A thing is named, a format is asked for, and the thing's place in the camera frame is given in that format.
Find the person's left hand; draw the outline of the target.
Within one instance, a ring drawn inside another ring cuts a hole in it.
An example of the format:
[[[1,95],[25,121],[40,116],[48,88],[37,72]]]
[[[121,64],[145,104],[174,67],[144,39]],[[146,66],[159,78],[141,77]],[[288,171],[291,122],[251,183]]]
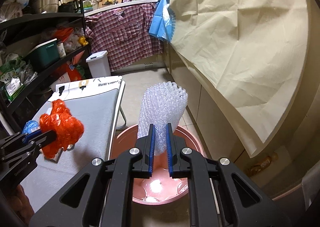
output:
[[[19,184],[13,193],[7,197],[7,202],[15,213],[20,217],[22,222],[29,225],[34,210],[29,202],[29,198],[25,195],[23,187]]]

